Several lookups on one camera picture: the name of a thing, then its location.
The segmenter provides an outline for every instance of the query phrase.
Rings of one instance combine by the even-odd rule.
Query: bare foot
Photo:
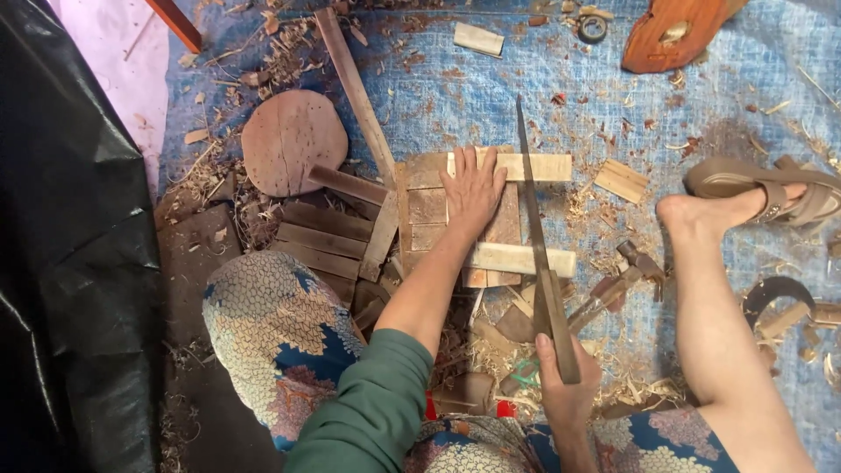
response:
[[[785,194],[788,208],[794,199],[806,192],[806,185],[788,184]],[[689,195],[668,195],[657,203],[657,215],[669,234],[675,237],[714,238],[720,241],[724,232],[754,218],[765,207],[767,196],[762,189],[749,190],[727,199],[701,199]]]

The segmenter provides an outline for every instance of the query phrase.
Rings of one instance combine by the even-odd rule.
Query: round wooden disc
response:
[[[307,180],[320,164],[338,169],[347,155],[347,133],[333,103],[310,90],[288,90],[263,102],[242,129],[248,177],[274,197],[305,194],[321,186]]]

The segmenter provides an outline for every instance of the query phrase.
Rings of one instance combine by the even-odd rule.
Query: hand saw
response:
[[[532,236],[534,265],[537,273],[534,327],[537,332],[546,333],[554,340],[561,381],[565,385],[577,385],[581,382],[581,373],[578,363],[575,361],[575,351],[572,339],[569,337],[567,317],[563,313],[563,298],[560,295],[558,274],[549,268],[549,259],[546,256],[546,241],[543,239],[540,211],[537,209],[532,160],[528,154],[528,138],[526,138],[526,124],[523,120],[521,102],[522,97],[517,95],[517,133],[520,136],[520,153],[523,155],[523,174],[526,178],[526,210],[528,211],[529,232]]]

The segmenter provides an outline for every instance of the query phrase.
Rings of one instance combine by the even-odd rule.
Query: floral patterned skirt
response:
[[[210,277],[203,314],[218,360],[280,451],[294,446],[318,405],[336,393],[362,345],[336,294],[294,258],[254,252]],[[590,450],[603,473],[735,472],[694,409],[594,423]],[[548,425],[508,417],[448,416],[423,424],[407,473],[557,473]]]

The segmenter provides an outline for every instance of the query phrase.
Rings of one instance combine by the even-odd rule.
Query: hammer head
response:
[[[645,279],[653,281],[657,285],[654,291],[654,302],[660,302],[663,299],[663,284],[666,282],[666,273],[650,256],[638,251],[637,245],[634,245],[631,240],[625,240],[616,247],[616,250],[627,259],[628,264],[636,266],[643,273]]]

